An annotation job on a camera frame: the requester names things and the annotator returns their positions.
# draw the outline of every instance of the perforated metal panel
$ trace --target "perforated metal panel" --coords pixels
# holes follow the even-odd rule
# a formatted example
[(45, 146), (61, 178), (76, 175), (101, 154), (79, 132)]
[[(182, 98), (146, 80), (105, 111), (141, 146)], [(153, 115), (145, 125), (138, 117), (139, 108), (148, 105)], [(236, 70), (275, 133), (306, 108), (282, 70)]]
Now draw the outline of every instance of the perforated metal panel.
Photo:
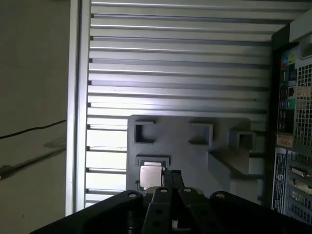
[[(67, 214), (92, 204), (90, 195), (105, 199), (125, 188), (128, 116), (243, 117), (254, 131), (266, 131), (271, 35), (311, 7), (84, 0), (79, 12), (77, 5), (72, 4), (72, 20), (81, 25), (72, 23), (72, 29), (80, 28), (80, 47), (77, 75), (70, 70), (69, 89), (76, 91), (69, 95)], [(263, 149), (258, 146), (256, 153)]]
[(298, 69), (298, 104), (294, 142), (312, 146), (312, 64)]

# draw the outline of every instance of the horizontal slat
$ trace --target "horizontal slat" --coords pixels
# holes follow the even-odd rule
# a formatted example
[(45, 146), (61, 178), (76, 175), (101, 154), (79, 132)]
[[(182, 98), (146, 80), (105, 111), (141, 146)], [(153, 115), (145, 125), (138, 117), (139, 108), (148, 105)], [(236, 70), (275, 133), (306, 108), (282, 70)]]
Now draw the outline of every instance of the horizontal slat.
[(189, 108), (243, 108), (243, 109), (266, 109), (266, 102), (248, 101), (248, 100), (227, 100), (227, 99), (173, 99), (173, 98), (153, 98), (153, 97), (105, 97), (105, 96), (88, 96), (89, 103), (108, 103), (112, 105), (117, 104), (139, 104), (139, 105), (167, 105)]
[(213, 32), (175, 32), (160, 30), (129, 30), (129, 29), (90, 29), (93, 37), (128, 37), (128, 38), (155, 38), (155, 39), (197, 39), (223, 41), (270, 42), (271, 34), (255, 33), (213, 33)]
[(91, 50), (121, 50), (137, 52), (170, 52), (190, 54), (223, 54), (269, 57), (271, 48), (268, 46), (214, 45), (188, 43), (155, 43), (155, 42), (124, 42), (124, 41), (90, 41)]
[(228, 90), (200, 90), (200, 89), (166, 89), (166, 88), (137, 88), (118, 86), (89, 85), (89, 93), (120, 94), (120, 95), (153, 95), (168, 97), (196, 97), (196, 98), (233, 98), (253, 101), (268, 100), (268, 92), (260, 91), (228, 91)]
[(126, 148), (127, 132), (88, 130), (87, 146)]
[(104, 194), (86, 194), (86, 201), (98, 202), (106, 200), (114, 195), (104, 195)]
[(87, 124), (90, 129), (103, 129), (103, 130), (127, 130), (126, 119), (118, 118), (92, 118), (87, 119)]
[(91, 27), (123, 28), (144, 30), (176, 30), (227, 33), (262, 33), (272, 34), (283, 27), (279, 24), (252, 23), (220, 23), (192, 22), (170, 20), (141, 20), (141, 19), (91, 19)]
[(221, 85), (221, 86), (247, 86), (247, 87), (269, 87), (269, 76), (259, 79), (249, 78), (222, 78), (222, 77), (184, 77), (184, 76), (150, 76), (131, 74), (110, 74), (110, 73), (89, 73), (89, 80), (92, 81), (113, 81), (113, 82), (144, 82), (163, 84), (200, 84), (200, 85)]
[(178, 9), (159, 7), (110, 7), (93, 6), (93, 14), (114, 15), (140, 15), (140, 16), (180, 16), (180, 17), (206, 17), (224, 19), (257, 19), (257, 20), (293, 20), (301, 12), (263, 12), (263, 11), (237, 11), (237, 10), (208, 10), (208, 9)]
[(125, 190), (126, 175), (86, 173), (86, 188)]
[(266, 121), (266, 114), (251, 114), (251, 113), (235, 113), (229, 112), (207, 112), (207, 111), (179, 111), (179, 110), (145, 110), (145, 109), (118, 109), (118, 108), (96, 108), (89, 107), (88, 115), (95, 116), (131, 116), (131, 115), (146, 115), (146, 116), (184, 116), (184, 117), (215, 117), (215, 118), (247, 118), (250, 121)]
[(168, 53), (90, 51), (89, 57), (91, 59), (136, 59), (149, 61), (217, 62), (260, 65), (269, 65), (270, 63), (269, 58), (265, 57), (243, 57), (237, 55), (183, 55)]
[(251, 122), (251, 125), (250, 125), (251, 131), (265, 132), (266, 129), (267, 129), (266, 122)]
[(244, 1), (244, 0), (92, 0), (93, 5), (105, 6), (144, 6), (144, 7), (177, 7), (177, 8), (205, 8), (219, 10), (239, 11), (279, 11), (279, 10), (306, 10), (311, 8), (307, 2), (284, 2), (278, 1)]
[(87, 152), (86, 167), (126, 169), (127, 153)]
[(155, 75), (194, 75), (239, 78), (267, 78), (269, 70), (265, 69), (239, 69), (216, 67), (187, 67), (187, 66), (152, 66), (152, 65), (125, 65), (90, 63), (90, 71), (148, 73)]

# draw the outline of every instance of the white wall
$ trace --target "white wall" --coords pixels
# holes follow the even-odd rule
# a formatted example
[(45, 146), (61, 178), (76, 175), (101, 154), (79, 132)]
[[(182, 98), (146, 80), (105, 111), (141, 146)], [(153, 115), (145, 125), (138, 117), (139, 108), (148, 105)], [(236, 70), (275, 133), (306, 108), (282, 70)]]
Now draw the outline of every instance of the white wall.
[[(66, 118), (69, 0), (0, 1), (0, 136)], [(49, 149), (66, 124), (0, 140), (0, 166)], [(0, 181), (0, 233), (65, 214), (65, 154)]]

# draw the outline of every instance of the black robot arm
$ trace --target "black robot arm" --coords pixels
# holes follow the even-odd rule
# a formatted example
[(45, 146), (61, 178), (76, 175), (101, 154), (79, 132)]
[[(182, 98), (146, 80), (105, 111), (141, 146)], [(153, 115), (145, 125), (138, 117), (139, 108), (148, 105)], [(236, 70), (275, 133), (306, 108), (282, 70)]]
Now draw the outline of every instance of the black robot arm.
[(34, 234), (311, 234), (312, 227), (227, 192), (205, 197), (184, 187), (180, 171), (143, 196), (124, 191)]

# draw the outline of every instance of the screw hole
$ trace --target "screw hole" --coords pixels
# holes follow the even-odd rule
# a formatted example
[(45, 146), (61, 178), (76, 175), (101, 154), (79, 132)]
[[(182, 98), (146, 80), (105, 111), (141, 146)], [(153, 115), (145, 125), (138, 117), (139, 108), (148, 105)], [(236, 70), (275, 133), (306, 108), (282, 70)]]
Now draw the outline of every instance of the screw hole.
[(216, 197), (217, 198), (225, 198), (225, 195), (224, 194), (217, 194)]
[(129, 194), (129, 197), (133, 198), (133, 197), (136, 197), (137, 195), (136, 194)]
[(208, 211), (201, 211), (201, 215), (208, 215)]
[(154, 227), (160, 227), (161, 223), (159, 221), (156, 221), (153, 223), (153, 226)]

